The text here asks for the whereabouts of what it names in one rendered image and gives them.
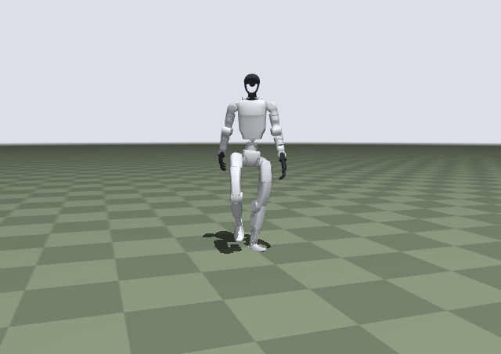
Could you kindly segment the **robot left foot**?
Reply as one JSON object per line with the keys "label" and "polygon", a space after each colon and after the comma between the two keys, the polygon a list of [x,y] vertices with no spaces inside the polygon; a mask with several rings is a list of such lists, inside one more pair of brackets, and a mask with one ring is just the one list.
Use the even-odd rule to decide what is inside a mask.
{"label": "robot left foot", "polygon": [[265,247],[261,247],[257,244],[254,244],[252,247],[250,247],[250,245],[248,245],[247,247],[254,250],[254,251],[267,251],[267,249]]}

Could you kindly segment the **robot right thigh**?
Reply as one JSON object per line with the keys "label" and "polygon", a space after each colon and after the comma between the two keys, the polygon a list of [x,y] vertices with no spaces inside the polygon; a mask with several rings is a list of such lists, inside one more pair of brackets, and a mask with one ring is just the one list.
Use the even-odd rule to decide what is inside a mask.
{"label": "robot right thigh", "polygon": [[241,192],[241,175],[243,170],[243,156],[239,153],[232,153],[229,158],[229,175],[231,183],[231,194],[234,203],[243,202],[243,192]]}

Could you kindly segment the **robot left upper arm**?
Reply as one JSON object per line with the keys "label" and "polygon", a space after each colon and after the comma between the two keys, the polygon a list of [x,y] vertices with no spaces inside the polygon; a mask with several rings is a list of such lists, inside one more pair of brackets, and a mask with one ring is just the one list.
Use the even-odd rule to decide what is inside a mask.
{"label": "robot left upper arm", "polygon": [[271,101],[265,101],[266,104],[266,110],[270,112],[269,118],[271,122],[271,135],[277,136],[281,135],[280,127],[279,127],[279,116],[278,116],[278,110],[276,107],[276,104]]}

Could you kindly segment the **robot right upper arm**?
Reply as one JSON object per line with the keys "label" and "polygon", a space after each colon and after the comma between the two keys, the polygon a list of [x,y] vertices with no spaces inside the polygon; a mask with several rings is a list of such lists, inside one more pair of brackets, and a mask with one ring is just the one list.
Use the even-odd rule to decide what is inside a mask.
{"label": "robot right upper arm", "polygon": [[228,105],[226,116],[225,116],[225,126],[222,130],[223,135],[232,135],[232,124],[235,118],[235,112],[238,111],[238,102],[233,102]]}

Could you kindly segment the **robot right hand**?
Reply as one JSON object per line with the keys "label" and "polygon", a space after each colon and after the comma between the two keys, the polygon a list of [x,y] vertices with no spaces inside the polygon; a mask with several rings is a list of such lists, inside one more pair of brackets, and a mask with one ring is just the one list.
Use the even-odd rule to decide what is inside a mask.
{"label": "robot right hand", "polygon": [[223,167],[226,167],[226,166],[223,165],[223,164],[226,164],[226,163],[223,162],[223,157],[225,157],[224,155],[225,155],[224,152],[220,152],[220,154],[218,155],[219,156],[218,160],[219,160],[219,164],[220,164],[220,169],[222,171],[226,171],[225,170],[226,168],[223,168]]}

